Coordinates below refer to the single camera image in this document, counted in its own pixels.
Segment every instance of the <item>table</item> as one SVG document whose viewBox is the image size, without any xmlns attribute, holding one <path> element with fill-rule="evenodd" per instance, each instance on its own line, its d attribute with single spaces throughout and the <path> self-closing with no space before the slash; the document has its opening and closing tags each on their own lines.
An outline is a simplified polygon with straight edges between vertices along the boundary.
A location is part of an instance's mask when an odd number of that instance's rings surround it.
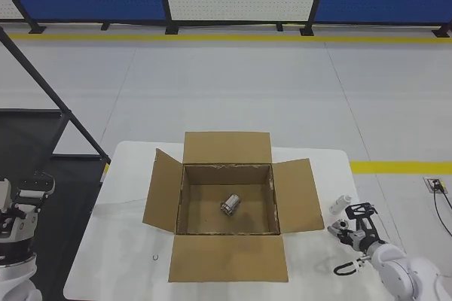
<svg viewBox="0 0 452 301">
<path fill-rule="evenodd" d="M 283 236 L 288 283 L 168 283 L 173 234 L 142 223 L 156 147 L 182 159 L 182 144 L 118 145 L 64 287 L 67 299 L 393 300 L 370 265 L 348 277 L 333 274 L 359 253 L 326 229 Z M 272 153 L 274 162 L 310 158 L 325 226 L 346 218 L 328 210 L 342 194 L 358 199 L 342 150 L 272 147 Z"/>
</svg>

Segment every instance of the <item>wall outlet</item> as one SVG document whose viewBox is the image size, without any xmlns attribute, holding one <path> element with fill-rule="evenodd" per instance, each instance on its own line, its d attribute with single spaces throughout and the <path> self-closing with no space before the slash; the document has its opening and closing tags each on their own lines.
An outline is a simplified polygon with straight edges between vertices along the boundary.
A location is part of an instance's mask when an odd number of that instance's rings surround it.
<svg viewBox="0 0 452 301">
<path fill-rule="evenodd" d="M 444 188 L 444 193 L 447 194 L 447 188 L 446 188 L 445 183 L 443 182 L 443 180 L 441 178 L 423 177 L 423 181 L 425 182 L 425 185 L 427 186 L 427 189 L 429 190 L 430 193 L 434 193 L 434 181 L 435 180 L 440 182 L 440 184 Z M 438 190 L 438 189 L 435 190 L 435 193 L 442 194 L 442 192 L 440 190 Z"/>
</svg>

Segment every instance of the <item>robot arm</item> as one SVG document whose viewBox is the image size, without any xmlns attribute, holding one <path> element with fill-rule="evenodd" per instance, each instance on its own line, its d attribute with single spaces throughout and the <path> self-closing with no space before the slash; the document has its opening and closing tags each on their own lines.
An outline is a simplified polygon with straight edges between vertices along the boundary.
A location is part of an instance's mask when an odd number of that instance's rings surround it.
<svg viewBox="0 0 452 301">
<path fill-rule="evenodd" d="M 36 172 L 17 185 L 0 179 L 0 301 L 41 301 L 41 293 L 29 280 L 36 270 L 32 252 L 38 213 L 55 189 L 54 179 Z"/>
<path fill-rule="evenodd" d="M 437 267 L 430 261 L 409 257 L 395 245 L 386 243 L 378 236 L 370 216 L 376 214 L 370 203 L 351 205 L 345 209 L 350 220 L 356 220 L 356 230 L 348 229 L 346 220 L 339 220 L 328 231 L 340 242 L 350 245 L 364 256 L 358 260 L 339 266 L 337 275 L 352 275 L 366 261 L 378 271 L 385 288 L 397 301 L 451 301 L 441 283 Z M 356 266 L 349 272 L 340 272 L 347 266 Z"/>
</svg>

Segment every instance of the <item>open cardboard box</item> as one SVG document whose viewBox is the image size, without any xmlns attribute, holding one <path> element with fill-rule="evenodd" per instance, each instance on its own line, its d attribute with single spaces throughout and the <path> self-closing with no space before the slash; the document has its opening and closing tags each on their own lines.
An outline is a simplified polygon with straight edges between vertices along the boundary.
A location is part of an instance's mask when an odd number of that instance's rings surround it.
<svg viewBox="0 0 452 301">
<path fill-rule="evenodd" d="M 272 163 L 265 132 L 186 132 L 182 163 L 157 149 L 143 222 L 176 234 L 169 282 L 287 282 L 281 234 L 324 229 L 310 161 Z"/>
</svg>

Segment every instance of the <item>white plastic bottle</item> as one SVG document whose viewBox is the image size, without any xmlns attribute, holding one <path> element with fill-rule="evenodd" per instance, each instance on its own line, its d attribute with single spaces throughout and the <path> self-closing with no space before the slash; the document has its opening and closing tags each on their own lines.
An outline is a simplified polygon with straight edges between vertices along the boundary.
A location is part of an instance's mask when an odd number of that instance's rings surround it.
<svg viewBox="0 0 452 301">
<path fill-rule="evenodd" d="M 341 213 L 346 207 L 352 203 L 352 197 L 348 194 L 340 196 L 330 207 L 330 212 L 333 215 Z"/>
</svg>

